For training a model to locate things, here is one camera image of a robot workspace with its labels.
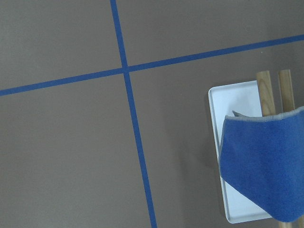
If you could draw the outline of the white wooden towel rack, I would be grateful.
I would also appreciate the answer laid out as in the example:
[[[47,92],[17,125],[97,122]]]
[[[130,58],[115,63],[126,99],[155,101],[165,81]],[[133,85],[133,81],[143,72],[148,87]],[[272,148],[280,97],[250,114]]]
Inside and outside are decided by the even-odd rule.
[[[274,218],[281,228],[304,225],[304,109],[295,107],[290,70],[278,78],[281,113],[268,71],[208,92],[224,210],[232,224]]]

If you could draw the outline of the blue towel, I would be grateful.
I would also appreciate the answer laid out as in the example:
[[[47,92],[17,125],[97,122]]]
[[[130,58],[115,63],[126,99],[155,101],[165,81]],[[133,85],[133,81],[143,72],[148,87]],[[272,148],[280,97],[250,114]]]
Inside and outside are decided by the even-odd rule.
[[[304,214],[304,109],[266,117],[226,116],[222,179],[274,219]]]

